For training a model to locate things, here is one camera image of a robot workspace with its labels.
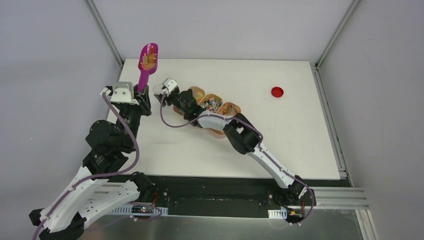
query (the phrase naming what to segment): black mount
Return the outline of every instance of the black mount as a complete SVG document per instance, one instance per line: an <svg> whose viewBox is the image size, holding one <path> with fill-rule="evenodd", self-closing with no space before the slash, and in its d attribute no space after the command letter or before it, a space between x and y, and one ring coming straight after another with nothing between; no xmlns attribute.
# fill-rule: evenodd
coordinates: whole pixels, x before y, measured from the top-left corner
<svg viewBox="0 0 424 240"><path fill-rule="evenodd" d="M154 96L157 98L157 100L159 100L159 103L162 101L163 94L155 94ZM180 111L184 112L183 117L189 122L206 111L206 108L203 108L197 104L191 89L180 92L178 87L176 87L169 96L165 96L162 107L165 107L165 105L173 105L177 107ZM198 121L192 122L191 125L193 127L201 128Z"/></svg>
<svg viewBox="0 0 424 240"><path fill-rule="evenodd" d="M29 219L31 219L32 225L40 225L40 212L43 209L35 209L29 214ZM81 215L77 212L72 218L69 226L62 231L51 232L48 228L44 229L38 236L40 240L76 240L84 233L84 223L87 219L82 218Z"/></svg>
<svg viewBox="0 0 424 240"><path fill-rule="evenodd" d="M128 124L135 137L137 137L141 116L152 114L149 86L146 85L141 92L136 92L136 89L137 85L134 86L134 99L137 100L138 105L112 103L119 110L119 115ZM90 145L91 151L82 161L82 166L87 167L93 175L118 171L128 160L122 152L129 154L135 151L130 135L119 120L116 120L116 123L106 120L96 121L90 127L85 141Z"/></svg>
<svg viewBox="0 0 424 240"><path fill-rule="evenodd" d="M243 114L237 113L234 117L253 127L253 125ZM225 133L232 147L243 155L254 152L255 147L261 140L259 134L235 119L224 126L223 132Z"/></svg>
<svg viewBox="0 0 424 240"><path fill-rule="evenodd" d="M138 198L141 202L146 202L152 195L155 185L143 172L134 172L130 180L137 185L137 191L140 192Z"/></svg>

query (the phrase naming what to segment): orange container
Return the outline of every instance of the orange container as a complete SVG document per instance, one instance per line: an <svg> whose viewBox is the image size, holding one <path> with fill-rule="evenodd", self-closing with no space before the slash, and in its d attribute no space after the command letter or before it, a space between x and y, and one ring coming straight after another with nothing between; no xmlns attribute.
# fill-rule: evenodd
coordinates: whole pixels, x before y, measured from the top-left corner
<svg viewBox="0 0 424 240"><path fill-rule="evenodd" d="M232 102L226 102L222 104L222 106L216 111L217 114L226 115L226 116L234 116L238 113L241 113L242 110L239 106ZM209 129L215 137L223 139L225 138L225 133L222 131L218 131L215 129Z"/></svg>
<svg viewBox="0 0 424 240"><path fill-rule="evenodd" d="M188 89L193 91L193 97L196 99L197 104L205 97L205 91L197 86L191 86Z"/></svg>

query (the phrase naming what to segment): red button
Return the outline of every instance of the red button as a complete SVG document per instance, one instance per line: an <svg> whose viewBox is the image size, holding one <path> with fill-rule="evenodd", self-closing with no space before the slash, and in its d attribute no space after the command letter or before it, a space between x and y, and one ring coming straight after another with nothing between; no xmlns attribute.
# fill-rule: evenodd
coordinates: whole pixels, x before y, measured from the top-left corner
<svg viewBox="0 0 424 240"><path fill-rule="evenodd" d="M276 98L280 98L284 94L284 91L281 87L275 86L272 88L271 94Z"/></svg>

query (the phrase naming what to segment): robotic arm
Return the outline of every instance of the robotic arm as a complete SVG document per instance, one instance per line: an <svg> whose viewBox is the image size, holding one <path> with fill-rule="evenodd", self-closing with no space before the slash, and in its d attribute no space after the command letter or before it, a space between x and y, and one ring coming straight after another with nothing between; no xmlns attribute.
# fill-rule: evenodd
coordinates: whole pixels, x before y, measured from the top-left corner
<svg viewBox="0 0 424 240"><path fill-rule="evenodd" d="M192 90L180 92L177 82L172 78L156 85L154 93L154 96L161 103L161 107L174 105L184 112L184 119L188 120L188 123L192 126L224 132L237 152L243 155L247 154L255 159L282 188L281 195L274 198L279 205L294 205L293 202L302 199L307 191L306 185L301 184L303 179L287 169L270 153L262 142L262 134L253 127L243 114L237 113L235 116L225 116L202 108L193 97Z"/></svg>
<svg viewBox="0 0 424 240"><path fill-rule="evenodd" d="M91 147L76 176L52 204L35 209L29 214L32 224L44 227L41 240L76 240L93 222L113 209L131 201L146 201L151 196L153 183L144 173L137 173L123 185L104 197L88 200L94 191L105 184L128 160L123 153L131 153L135 145L130 137L137 137L141 116L151 115L149 87L141 92L131 82L117 82L100 93L110 96L126 126L119 120L112 123L98 120L85 138Z"/></svg>

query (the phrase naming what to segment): metal frame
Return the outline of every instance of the metal frame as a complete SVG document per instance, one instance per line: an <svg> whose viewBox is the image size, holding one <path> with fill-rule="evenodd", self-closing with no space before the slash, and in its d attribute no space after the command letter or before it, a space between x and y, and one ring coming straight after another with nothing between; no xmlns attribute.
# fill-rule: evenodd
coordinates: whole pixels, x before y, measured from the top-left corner
<svg viewBox="0 0 424 240"><path fill-rule="evenodd" d="M354 187L352 177L349 174L345 157L343 155L342 146L340 145L339 136L337 134L336 126L333 120L333 113L331 111L330 102L327 97L323 81L321 80L320 72L316 69L316 67L313 66L312 73L315 80L316 89L318 91L319 101L321 102L322 111L324 113L325 123L327 124L328 134L330 135L334 156L338 163L340 178L347 177L347 179L349 179L350 185Z"/></svg>
<svg viewBox="0 0 424 240"><path fill-rule="evenodd" d="M119 73L117 81L119 80L122 69L124 66L124 60L122 59L106 25L103 21L99 10L97 9L94 0L84 0L88 10L90 11L94 22L96 23L101 35L103 36L105 43L109 47L113 57L119 65ZM371 212L367 203L364 190L362 188L355 188L352 181L351 175L349 174L348 167L343 155L342 147L337 134L336 126L333 120L333 112L329 99L326 94L326 89L320 76L320 68L325 61L326 57L330 53L331 49L336 45L338 39L341 36L344 28L350 20L350 17L357 9L361 0L352 0L346 12L344 13L340 23L336 30L332 34L329 42L325 46L324 51L319 57L315 64L311 64L313 77L318 91L319 100L321 102L322 111L324 113L325 122L327 124L328 133L330 135L331 144L333 146L334 155L339 166L339 173L341 179L348 178L352 187L311 187L315 191L316 195L316 207L317 209L344 209L344 210L355 210L358 217L358 222L362 236L364 240L378 240L377 231L371 216ZM92 197L97 198L103 196L110 189L115 188L115 185L121 183L108 182L103 185L98 191L96 191Z"/></svg>
<svg viewBox="0 0 424 240"><path fill-rule="evenodd" d="M107 46L109 47L111 53L113 54L113 57L115 58L117 64L122 69L124 67L124 60L122 59L117 46L115 45L114 41L112 40L111 34L108 31L108 28L105 25L105 22L102 19L102 16L100 16L99 10L96 7L96 4L93 0L84 0L88 10L90 11L91 16L93 17L93 20L95 24L97 25L98 30L100 31L101 35L104 38L104 41L106 42Z"/></svg>
<svg viewBox="0 0 424 240"><path fill-rule="evenodd" d="M336 45L337 40L339 40L339 37L343 30L346 27L346 24L348 23L350 17L357 9L359 3L361 0L352 0L349 7L347 8L346 12L344 13L343 17L341 18L341 21L337 25L334 33L332 34L330 41L328 41L327 45L324 48L324 51L322 52L321 56L319 57L318 61L316 62L316 68L320 70L321 65L323 64L324 60L326 59L327 55L329 54L330 50Z"/></svg>

